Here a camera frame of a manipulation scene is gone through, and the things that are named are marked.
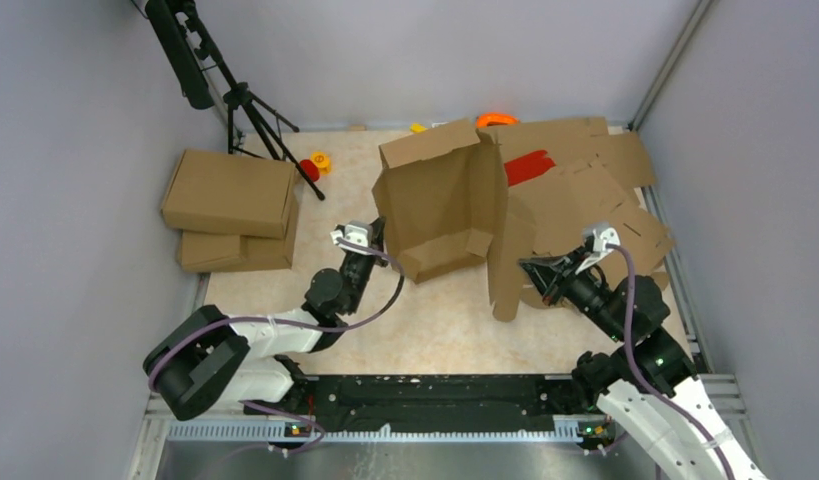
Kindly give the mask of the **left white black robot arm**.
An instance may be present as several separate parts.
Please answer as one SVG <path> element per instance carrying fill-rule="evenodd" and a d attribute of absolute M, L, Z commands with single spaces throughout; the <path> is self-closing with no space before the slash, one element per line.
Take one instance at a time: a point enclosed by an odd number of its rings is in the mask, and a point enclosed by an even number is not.
<path fill-rule="evenodd" d="M 386 224 L 380 216 L 336 226 L 330 239 L 344 259 L 339 268 L 313 275 L 295 309 L 261 316 L 229 316 L 215 305 L 196 309 L 145 357 L 149 389 L 180 421 L 226 401 L 263 401 L 287 414 L 299 410 L 306 388 L 286 354 L 325 350 L 387 310 L 354 324 L 344 320 L 358 311 L 374 268 L 399 265 L 385 252 Z"/>

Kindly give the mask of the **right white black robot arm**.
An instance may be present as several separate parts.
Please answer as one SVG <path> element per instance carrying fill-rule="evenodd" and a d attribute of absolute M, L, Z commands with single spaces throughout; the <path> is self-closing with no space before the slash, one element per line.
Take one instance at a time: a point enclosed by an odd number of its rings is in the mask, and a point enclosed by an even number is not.
<path fill-rule="evenodd" d="M 618 423 L 664 479 L 763 479 L 765 473 L 716 410 L 692 359 L 662 326 L 670 309 L 655 280 L 637 273 L 615 228 L 596 224 L 583 243 L 519 267 L 544 304 L 575 307 L 620 347 L 583 354 L 571 397 Z"/>

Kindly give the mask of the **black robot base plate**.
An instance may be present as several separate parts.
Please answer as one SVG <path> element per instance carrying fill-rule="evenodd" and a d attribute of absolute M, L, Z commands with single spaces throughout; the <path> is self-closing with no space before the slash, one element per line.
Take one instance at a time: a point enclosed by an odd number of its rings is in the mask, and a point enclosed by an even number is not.
<path fill-rule="evenodd" d="M 565 375 L 321 375 L 298 378 L 273 408 L 312 416 L 329 433 L 545 432 L 606 415 L 588 407 Z"/>

